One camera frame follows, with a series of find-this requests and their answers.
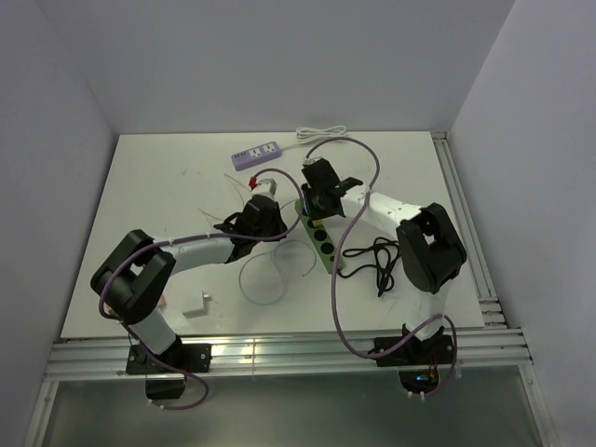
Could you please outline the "blue USB charger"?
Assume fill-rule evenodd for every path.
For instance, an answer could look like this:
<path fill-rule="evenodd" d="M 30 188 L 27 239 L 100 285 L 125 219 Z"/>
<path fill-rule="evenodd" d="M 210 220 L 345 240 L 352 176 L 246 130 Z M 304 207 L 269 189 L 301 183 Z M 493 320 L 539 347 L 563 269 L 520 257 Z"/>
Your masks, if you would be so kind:
<path fill-rule="evenodd" d="M 303 215 L 310 217 L 311 216 L 311 209 L 309 205 L 309 200 L 307 197 L 304 198 L 303 202 Z"/>

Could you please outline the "white plug adapter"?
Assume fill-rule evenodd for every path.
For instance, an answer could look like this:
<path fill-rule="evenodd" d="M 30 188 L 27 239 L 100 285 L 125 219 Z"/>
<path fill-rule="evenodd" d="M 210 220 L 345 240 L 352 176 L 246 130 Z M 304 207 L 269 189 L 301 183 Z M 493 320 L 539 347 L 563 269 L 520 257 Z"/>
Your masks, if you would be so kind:
<path fill-rule="evenodd" d="M 198 318 L 206 315 L 210 294 L 201 291 L 196 294 L 187 294 L 181 300 L 181 312 L 186 318 Z"/>

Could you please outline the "green power strip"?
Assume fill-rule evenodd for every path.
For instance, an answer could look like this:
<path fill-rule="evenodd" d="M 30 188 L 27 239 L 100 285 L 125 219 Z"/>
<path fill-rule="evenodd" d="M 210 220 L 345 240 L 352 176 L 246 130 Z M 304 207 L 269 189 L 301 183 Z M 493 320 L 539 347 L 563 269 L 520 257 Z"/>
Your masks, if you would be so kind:
<path fill-rule="evenodd" d="M 320 224 L 319 226 L 315 226 L 315 224 L 308 218 L 306 211 L 299 200 L 294 202 L 294 210 L 301 218 L 301 223 L 306 234 L 327 273 L 331 274 L 333 272 L 335 261 L 338 261 L 337 270 L 341 271 L 345 266 L 344 260 L 338 253 L 336 245 L 332 241 L 332 238 L 324 225 Z"/>

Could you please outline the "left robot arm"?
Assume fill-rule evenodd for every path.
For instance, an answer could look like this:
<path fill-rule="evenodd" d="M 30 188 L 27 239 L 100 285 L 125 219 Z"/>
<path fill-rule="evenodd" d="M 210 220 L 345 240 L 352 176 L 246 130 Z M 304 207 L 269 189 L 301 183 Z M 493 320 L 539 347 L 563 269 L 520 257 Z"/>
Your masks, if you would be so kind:
<path fill-rule="evenodd" d="M 157 310 L 169 278 L 203 265 L 233 263 L 257 243 L 287 232 L 275 196 L 253 193 L 242 211 L 208 235 L 157 242 L 142 230 L 130 231 L 94 273 L 90 287 L 100 296 L 101 315 L 120 321 L 148 350 L 148 361 L 170 372 L 182 363 L 183 343 Z"/>

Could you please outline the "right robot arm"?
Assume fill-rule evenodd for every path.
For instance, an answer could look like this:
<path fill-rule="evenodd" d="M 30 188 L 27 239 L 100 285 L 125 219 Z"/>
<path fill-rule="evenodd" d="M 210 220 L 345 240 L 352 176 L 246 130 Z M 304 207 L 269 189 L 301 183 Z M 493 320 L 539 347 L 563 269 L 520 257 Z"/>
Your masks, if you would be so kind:
<path fill-rule="evenodd" d="M 341 180 L 324 158 L 304 162 L 302 173 L 309 218 L 341 216 L 350 220 L 336 243 L 337 250 L 343 248 L 358 221 L 397 239 L 402 270 L 414 298 L 414 310 L 405 320 L 408 333 L 400 343 L 407 359 L 426 361 L 436 348 L 432 337 L 447 319 L 444 309 L 448 291 L 467 261 L 449 214 L 437 203 L 412 205 L 376 192 L 361 180 Z"/>

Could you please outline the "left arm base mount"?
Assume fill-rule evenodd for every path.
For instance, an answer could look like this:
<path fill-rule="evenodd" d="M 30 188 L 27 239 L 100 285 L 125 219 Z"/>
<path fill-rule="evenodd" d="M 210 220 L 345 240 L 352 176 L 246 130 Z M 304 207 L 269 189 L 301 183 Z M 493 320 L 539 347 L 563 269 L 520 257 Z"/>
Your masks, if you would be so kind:
<path fill-rule="evenodd" d="M 149 400 L 177 400 L 186 389 L 186 374 L 207 373 L 210 360 L 210 344 L 175 343 L 162 355 L 137 344 L 129 349 L 125 374 L 145 377 L 145 396 Z"/>

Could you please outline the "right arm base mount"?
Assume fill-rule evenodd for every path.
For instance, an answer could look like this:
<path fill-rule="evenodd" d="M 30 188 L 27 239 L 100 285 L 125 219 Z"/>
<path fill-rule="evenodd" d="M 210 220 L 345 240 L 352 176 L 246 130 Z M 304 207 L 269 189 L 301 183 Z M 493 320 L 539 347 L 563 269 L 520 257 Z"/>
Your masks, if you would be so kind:
<path fill-rule="evenodd" d="M 453 375 L 457 342 L 442 332 L 425 341 L 414 337 L 400 349 L 375 361 L 378 367 L 397 367 L 402 387 L 422 398 L 440 388 L 440 366 L 450 367 L 444 379 Z"/>

